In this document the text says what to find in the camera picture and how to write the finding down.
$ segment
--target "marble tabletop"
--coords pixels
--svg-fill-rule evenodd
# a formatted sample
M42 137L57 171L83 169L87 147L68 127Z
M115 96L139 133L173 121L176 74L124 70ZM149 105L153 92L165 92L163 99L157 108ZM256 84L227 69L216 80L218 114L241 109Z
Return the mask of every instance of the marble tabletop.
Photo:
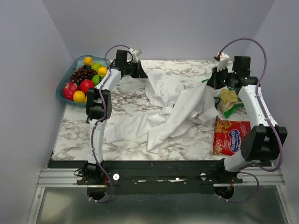
M145 71L163 69L167 75L194 87L200 80L211 76L216 63L212 61L142 61ZM145 80L124 77L112 90L112 115L107 126L125 117L158 109L145 94ZM86 123L85 108L66 105L61 127L54 147L53 160L85 160L89 149L90 125ZM238 110L230 120L249 120L245 109ZM107 144L103 142L104 160L219 160L224 155L213 155L213 125L198 125L182 137L168 138L158 154L146 150L147 135L135 140Z

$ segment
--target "white cloth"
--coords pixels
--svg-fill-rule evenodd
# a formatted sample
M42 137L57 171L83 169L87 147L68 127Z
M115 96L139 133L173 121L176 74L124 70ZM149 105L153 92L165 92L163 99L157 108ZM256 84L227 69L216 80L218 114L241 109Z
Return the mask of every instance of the white cloth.
M158 153L158 146L167 138L182 136L193 123L214 122L218 112L212 88L206 83L184 90L179 81L163 70L150 70L146 74L146 95L152 105L162 109L143 112L106 127L107 143L133 140L148 133L147 150Z

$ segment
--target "red chip bag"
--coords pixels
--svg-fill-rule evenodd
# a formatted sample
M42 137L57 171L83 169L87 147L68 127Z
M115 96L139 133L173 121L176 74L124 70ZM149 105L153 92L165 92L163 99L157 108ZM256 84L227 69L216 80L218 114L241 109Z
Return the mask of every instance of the red chip bag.
M241 142L250 132L249 121L229 121L217 118L213 153L233 155L240 150Z

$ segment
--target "bunch of dark grapes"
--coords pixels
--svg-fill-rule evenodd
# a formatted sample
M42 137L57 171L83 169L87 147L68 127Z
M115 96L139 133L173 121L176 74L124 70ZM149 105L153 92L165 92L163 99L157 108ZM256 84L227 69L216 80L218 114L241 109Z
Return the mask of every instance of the bunch of dark grapes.
M80 85L81 82L87 79L91 80L95 75L97 75L95 70L92 70L90 66L84 65L73 72L69 81Z

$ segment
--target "lime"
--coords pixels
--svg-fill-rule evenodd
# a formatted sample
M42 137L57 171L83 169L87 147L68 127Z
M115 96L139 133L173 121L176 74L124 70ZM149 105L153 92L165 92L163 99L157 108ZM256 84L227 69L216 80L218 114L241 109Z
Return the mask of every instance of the lime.
M92 65L92 70L97 71L97 70L99 70L100 67L102 67L102 65L100 63L93 64Z
M83 103L85 101L85 94L78 90L74 93L73 99L75 102Z
M103 78L103 77L105 77L106 73L107 73L107 69L105 67L99 68L99 70L98 70L99 76L101 76Z
M83 59L84 65L86 66L92 66L93 65L93 59L91 57L85 57Z
M92 82L94 85L98 85L100 83L100 79L101 79L101 76L99 75L95 75L93 78L92 78Z

